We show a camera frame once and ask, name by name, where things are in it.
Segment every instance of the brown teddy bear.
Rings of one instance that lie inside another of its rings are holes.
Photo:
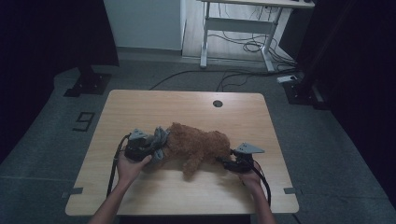
[[[166,131],[169,134],[162,147],[163,159],[155,167],[174,159],[186,160],[183,174],[190,177],[203,161],[214,163],[216,157],[230,158],[230,140],[224,133],[207,133],[179,123],[173,123]]]

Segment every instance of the wooden table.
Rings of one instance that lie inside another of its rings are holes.
[[[222,101],[215,107],[214,101]],[[179,122],[204,131],[227,134],[231,148],[243,142],[265,149],[254,154],[272,190],[274,213],[296,213],[292,188],[264,98],[258,93],[192,91],[112,91],[70,196],[66,213],[92,215],[106,198],[113,157],[121,138],[139,128],[153,133],[157,126]],[[173,161],[152,174],[141,173],[120,206],[119,215],[240,215],[253,214],[253,202],[236,175],[219,163],[203,164],[191,181],[183,179],[183,161]]]

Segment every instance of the desk frame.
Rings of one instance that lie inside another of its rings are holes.
[[[205,25],[204,25],[204,42],[201,49],[201,68],[206,68],[207,65],[207,33],[209,30],[213,31],[229,31],[238,33],[253,33],[261,35],[269,35],[266,38],[264,47],[261,49],[262,57],[264,59],[265,65],[269,72],[275,72],[275,68],[272,64],[272,57],[269,53],[269,48],[271,46],[276,27],[279,22],[280,15],[282,13],[283,7],[313,7],[313,3],[305,4],[297,2],[298,4],[285,3],[285,0],[276,1],[221,1],[221,0],[201,0],[206,3],[206,14],[205,14]],[[223,19],[223,18],[211,18],[209,16],[210,12],[210,2],[214,3],[231,3],[231,4],[241,4],[241,5],[256,5],[256,6],[268,6],[268,7],[278,7],[276,17],[273,21],[248,21],[248,20],[235,20],[235,19]]]

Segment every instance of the hole in table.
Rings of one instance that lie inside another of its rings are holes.
[[[218,100],[214,101],[214,102],[213,102],[213,106],[215,106],[215,107],[222,107],[222,101],[218,101]]]

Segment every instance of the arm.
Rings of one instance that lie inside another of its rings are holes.
[[[95,212],[90,220],[91,223],[111,223],[119,211],[120,204],[127,189],[134,180],[139,176],[142,168],[151,160],[151,156],[147,156],[141,162],[129,161],[122,151],[117,163],[117,171],[119,174],[119,182],[111,191],[110,195],[105,199],[99,209]]]
[[[260,170],[260,166],[255,163],[255,167]],[[246,174],[238,174],[239,178],[249,189],[254,206],[256,208],[257,220],[259,224],[276,224],[274,215],[271,212],[264,191],[262,190],[262,181],[253,171]]]

